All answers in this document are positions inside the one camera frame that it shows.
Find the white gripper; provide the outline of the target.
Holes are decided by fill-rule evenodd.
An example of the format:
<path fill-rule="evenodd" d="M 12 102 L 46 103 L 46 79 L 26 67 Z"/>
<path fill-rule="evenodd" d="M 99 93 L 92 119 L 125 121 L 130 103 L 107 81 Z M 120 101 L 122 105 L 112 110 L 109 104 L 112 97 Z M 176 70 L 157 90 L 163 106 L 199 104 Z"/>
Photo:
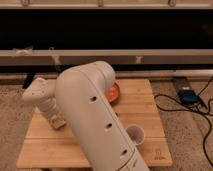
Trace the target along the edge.
<path fill-rule="evenodd" d="M 59 117 L 59 109 L 56 104 L 55 98 L 46 99 L 37 104 L 37 107 L 41 111 L 42 115 L 47 119 L 51 120 L 53 118 Z"/>

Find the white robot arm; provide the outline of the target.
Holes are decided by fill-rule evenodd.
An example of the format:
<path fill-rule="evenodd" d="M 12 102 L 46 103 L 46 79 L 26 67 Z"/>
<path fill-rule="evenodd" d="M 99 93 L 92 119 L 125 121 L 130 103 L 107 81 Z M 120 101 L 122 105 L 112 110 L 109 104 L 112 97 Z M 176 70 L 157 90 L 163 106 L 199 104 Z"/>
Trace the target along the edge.
<path fill-rule="evenodd" d="M 93 171 L 150 171 L 135 143 L 106 99 L 115 71 L 96 61 L 63 71 L 53 85 L 42 78 L 24 91 L 23 100 L 48 108 L 56 100 Z"/>

